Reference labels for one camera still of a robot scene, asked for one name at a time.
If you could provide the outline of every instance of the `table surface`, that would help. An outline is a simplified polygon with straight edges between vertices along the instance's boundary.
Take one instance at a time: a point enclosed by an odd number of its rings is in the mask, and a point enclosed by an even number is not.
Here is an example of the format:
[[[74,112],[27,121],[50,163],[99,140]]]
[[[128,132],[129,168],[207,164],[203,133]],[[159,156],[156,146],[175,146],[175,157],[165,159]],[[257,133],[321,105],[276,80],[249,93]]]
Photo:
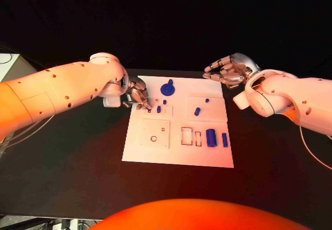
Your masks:
[[[130,69],[129,74],[201,78],[201,72]],[[151,201],[201,198],[266,210],[314,229],[332,225],[332,171],[304,146],[282,115],[240,110],[223,86],[234,169],[122,161],[130,109],[102,98],[58,114],[0,158],[0,213],[103,219]],[[308,146],[332,165],[331,140],[304,130]]]

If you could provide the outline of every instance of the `small blue piece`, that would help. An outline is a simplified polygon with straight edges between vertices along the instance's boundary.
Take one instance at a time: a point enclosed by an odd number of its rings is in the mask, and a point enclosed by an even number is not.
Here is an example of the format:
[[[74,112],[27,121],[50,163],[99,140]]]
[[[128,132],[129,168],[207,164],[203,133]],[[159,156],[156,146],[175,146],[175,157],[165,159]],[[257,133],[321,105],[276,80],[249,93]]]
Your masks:
[[[217,146],[217,131],[213,128],[207,130],[207,143],[208,147]]]
[[[171,96],[175,93],[174,80],[169,79],[168,84],[164,84],[161,87],[162,94]]]
[[[226,133],[223,133],[223,143],[224,143],[224,147],[229,147],[227,134]]]
[[[197,110],[195,110],[195,116],[198,116],[200,115],[200,112],[201,112],[201,108],[197,108]]]

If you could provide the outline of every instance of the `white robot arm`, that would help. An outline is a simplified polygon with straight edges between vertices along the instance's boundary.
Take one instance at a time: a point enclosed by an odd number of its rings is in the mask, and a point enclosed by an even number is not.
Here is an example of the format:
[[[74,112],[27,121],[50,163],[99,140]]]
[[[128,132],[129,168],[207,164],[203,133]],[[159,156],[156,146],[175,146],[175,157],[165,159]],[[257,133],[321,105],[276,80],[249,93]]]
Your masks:
[[[299,79],[281,70],[262,70],[255,61],[240,53],[220,59],[207,68],[218,66],[221,74],[204,77],[236,88],[243,82],[244,91],[234,97],[240,109],[249,106],[265,117],[283,114],[302,127],[332,135],[332,81],[320,78]]]
[[[90,62],[57,66],[0,83],[0,141],[18,129],[67,111],[97,96],[106,107],[119,107],[120,95],[151,109],[145,82],[129,78],[116,56],[97,53]]]

